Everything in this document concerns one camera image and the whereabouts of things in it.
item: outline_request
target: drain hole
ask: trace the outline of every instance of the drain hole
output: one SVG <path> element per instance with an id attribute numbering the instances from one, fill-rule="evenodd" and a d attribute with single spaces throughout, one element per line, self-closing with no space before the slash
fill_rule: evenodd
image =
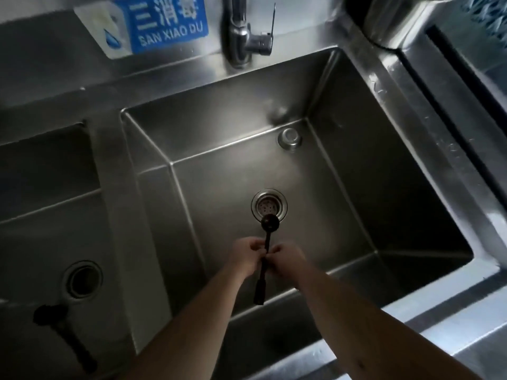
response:
<path id="1" fill-rule="evenodd" d="M 67 299 L 84 300 L 100 289 L 102 271 L 94 262 L 77 262 L 65 271 L 62 284 Z"/>
<path id="2" fill-rule="evenodd" d="M 269 214 L 275 215 L 282 221 L 287 214 L 287 200 L 279 191 L 264 189 L 254 196 L 251 208 L 258 221 Z"/>

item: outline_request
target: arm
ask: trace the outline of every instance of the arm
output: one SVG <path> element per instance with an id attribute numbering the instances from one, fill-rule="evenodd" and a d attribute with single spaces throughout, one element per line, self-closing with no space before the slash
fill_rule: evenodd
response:
<path id="1" fill-rule="evenodd" d="M 239 287 L 266 254 L 263 239 L 233 244 L 228 263 L 136 358 L 123 380 L 208 380 L 224 339 Z"/>
<path id="2" fill-rule="evenodd" d="M 295 245 L 277 245 L 266 257 L 305 296 L 322 337 L 352 379 L 479 379 L 352 287 L 314 268 Z"/>

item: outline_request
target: forearm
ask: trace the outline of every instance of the forearm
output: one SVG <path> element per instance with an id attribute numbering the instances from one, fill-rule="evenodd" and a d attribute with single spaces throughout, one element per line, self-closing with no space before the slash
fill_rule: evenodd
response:
<path id="1" fill-rule="evenodd" d="M 208 380 L 244 277 L 223 268 L 148 345 L 125 380 Z"/>
<path id="2" fill-rule="evenodd" d="M 353 380 L 478 379 L 350 286 L 307 266 L 298 280 L 322 337 Z"/>

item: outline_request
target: left hand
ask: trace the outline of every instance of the left hand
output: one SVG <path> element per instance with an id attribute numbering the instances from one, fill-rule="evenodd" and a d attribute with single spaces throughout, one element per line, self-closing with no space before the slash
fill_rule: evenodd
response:
<path id="1" fill-rule="evenodd" d="M 239 272 L 243 279 L 254 274 L 261 258 L 266 255 L 266 250 L 263 249 L 264 242 L 265 240 L 260 237 L 237 239 L 232 244 L 228 265 Z"/>

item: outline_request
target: person's left arm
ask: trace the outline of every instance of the person's left arm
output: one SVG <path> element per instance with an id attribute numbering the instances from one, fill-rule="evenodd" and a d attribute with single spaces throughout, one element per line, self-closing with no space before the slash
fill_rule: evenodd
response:
<path id="1" fill-rule="evenodd" d="M 122 380 L 209 380 L 244 279 L 266 254 L 264 240 L 236 240 L 227 264 L 134 361 Z"/>

